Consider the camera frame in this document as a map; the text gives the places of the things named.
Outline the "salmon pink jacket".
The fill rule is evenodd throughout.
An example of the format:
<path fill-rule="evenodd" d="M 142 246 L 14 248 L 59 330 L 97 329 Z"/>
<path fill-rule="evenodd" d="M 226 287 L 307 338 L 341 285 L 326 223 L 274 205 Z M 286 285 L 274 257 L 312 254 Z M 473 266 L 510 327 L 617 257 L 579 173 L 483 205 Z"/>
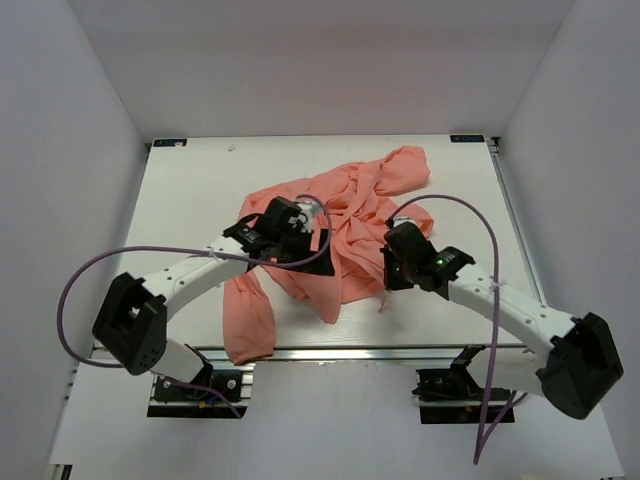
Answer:
<path fill-rule="evenodd" d="M 327 207 L 320 221 L 332 229 L 331 277 L 267 268 L 290 297 L 309 304 L 326 324 L 337 322 L 342 305 L 383 290 L 381 248 L 386 220 L 397 209 L 394 197 L 424 187 L 431 171 L 423 148 L 403 146 L 384 158 L 351 162 L 316 175 L 274 185 L 247 195 L 239 211 L 262 213 L 272 198 L 311 194 Z M 267 294 L 254 273 L 226 282 L 223 300 L 224 348 L 236 365 L 266 357 L 276 344 L 276 323 Z"/>

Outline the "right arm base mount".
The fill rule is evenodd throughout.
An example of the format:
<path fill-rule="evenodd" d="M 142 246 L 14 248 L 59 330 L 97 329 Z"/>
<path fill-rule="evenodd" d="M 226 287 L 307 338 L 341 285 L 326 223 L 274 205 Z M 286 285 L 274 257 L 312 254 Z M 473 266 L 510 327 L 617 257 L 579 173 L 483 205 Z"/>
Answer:
<path fill-rule="evenodd" d="M 422 425 L 478 424 L 484 390 L 467 372 L 471 360 L 486 346 L 466 346 L 447 368 L 416 371 L 412 395 L 417 398 Z"/>

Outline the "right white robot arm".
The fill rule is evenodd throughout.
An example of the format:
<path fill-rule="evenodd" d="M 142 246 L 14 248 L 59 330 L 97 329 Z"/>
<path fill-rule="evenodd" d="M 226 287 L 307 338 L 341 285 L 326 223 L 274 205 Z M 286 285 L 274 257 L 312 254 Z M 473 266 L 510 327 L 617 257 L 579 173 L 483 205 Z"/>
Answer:
<path fill-rule="evenodd" d="M 408 217 L 389 220 L 382 249 L 385 287 L 418 287 L 465 307 L 516 337 L 523 352 L 468 345 L 446 369 L 423 369 L 414 395 L 424 402 L 478 400 L 486 388 L 546 399 L 582 420 L 623 376 L 608 323 L 594 313 L 577 317 L 508 285 L 499 285 L 468 254 L 434 248 Z"/>

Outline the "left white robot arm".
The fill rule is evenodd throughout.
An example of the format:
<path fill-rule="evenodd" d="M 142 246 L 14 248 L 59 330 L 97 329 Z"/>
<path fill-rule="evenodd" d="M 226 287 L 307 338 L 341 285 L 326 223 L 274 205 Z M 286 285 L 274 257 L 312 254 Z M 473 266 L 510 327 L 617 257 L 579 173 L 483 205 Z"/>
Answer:
<path fill-rule="evenodd" d="M 331 276 L 331 229 L 314 228 L 328 210 L 317 198 L 277 196 L 262 213 L 249 214 L 223 231 L 206 250 L 143 277 L 118 275 L 93 325 L 94 338 L 133 376 L 152 372 L 199 399 L 211 387 L 211 364 L 167 335 L 168 322 L 189 303 L 249 272 L 270 266 Z"/>

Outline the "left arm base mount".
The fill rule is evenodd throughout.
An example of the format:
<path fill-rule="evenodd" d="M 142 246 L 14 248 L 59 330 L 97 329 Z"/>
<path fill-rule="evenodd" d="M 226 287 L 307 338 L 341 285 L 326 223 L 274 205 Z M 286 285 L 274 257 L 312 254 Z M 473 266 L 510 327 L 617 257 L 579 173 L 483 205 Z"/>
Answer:
<path fill-rule="evenodd" d="M 252 394 L 254 363 L 235 366 L 221 350 L 204 351 L 211 364 L 207 390 L 175 384 L 155 375 L 147 416 L 163 419 L 241 419 Z"/>

